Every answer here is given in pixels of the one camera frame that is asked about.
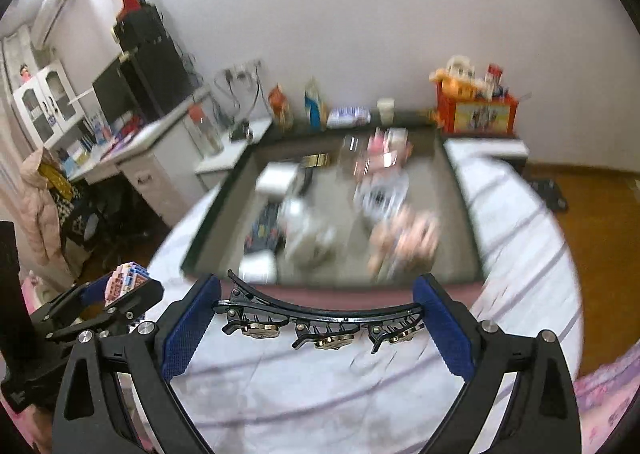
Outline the person left hand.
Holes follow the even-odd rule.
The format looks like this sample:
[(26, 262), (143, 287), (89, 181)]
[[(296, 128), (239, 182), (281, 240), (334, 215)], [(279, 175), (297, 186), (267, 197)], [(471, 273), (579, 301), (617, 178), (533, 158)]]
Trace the person left hand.
[(4, 398), (1, 398), (1, 404), (30, 446), (34, 446), (39, 453), (52, 453), (53, 414), (51, 412), (32, 404), (23, 412), (15, 413)]

